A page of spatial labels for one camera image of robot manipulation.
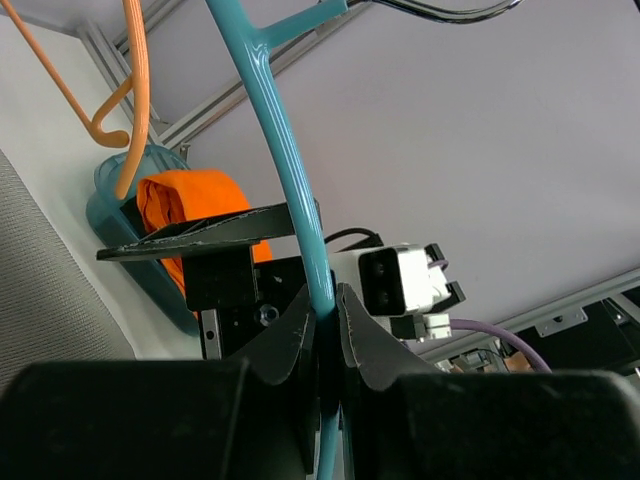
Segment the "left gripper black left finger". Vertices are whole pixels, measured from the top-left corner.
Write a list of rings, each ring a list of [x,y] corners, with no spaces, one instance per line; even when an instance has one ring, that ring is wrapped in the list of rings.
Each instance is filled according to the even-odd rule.
[[[318,427],[315,314],[301,288],[240,351],[248,362],[239,411],[241,475],[307,475]]]

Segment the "grey trousers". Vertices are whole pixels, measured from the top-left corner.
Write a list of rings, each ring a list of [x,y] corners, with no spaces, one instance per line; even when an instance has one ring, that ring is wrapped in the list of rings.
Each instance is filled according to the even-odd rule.
[[[130,343],[1,157],[1,390],[34,363],[133,360]]]

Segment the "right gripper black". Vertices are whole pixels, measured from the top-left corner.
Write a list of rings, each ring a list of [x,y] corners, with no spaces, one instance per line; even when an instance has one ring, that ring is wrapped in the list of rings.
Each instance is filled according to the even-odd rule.
[[[187,307],[200,319],[203,356],[240,359],[239,351],[285,312],[299,290],[308,291],[315,339],[322,339],[336,310],[328,272],[308,275],[299,256],[256,261],[250,246],[292,236],[285,203],[171,224],[137,243],[96,253],[99,261],[128,262],[184,257]]]

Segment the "teal plastic hanger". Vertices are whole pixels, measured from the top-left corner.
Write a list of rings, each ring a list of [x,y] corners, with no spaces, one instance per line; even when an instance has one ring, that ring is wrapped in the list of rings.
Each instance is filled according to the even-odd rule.
[[[339,433],[336,300],[328,253],[311,184],[270,67],[271,51],[347,11],[344,1],[322,1],[266,27],[254,26],[238,1],[207,7],[253,106],[285,194],[301,253],[311,306],[316,313],[320,361],[320,446],[316,477],[331,479]]]

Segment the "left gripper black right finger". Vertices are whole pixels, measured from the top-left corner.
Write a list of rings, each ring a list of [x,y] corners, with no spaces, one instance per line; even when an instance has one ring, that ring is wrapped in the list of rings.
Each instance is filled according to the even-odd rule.
[[[423,473],[425,423],[417,394],[436,369],[419,359],[366,311],[355,290],[337,286],[341,407],[348,479],[417,479]]]

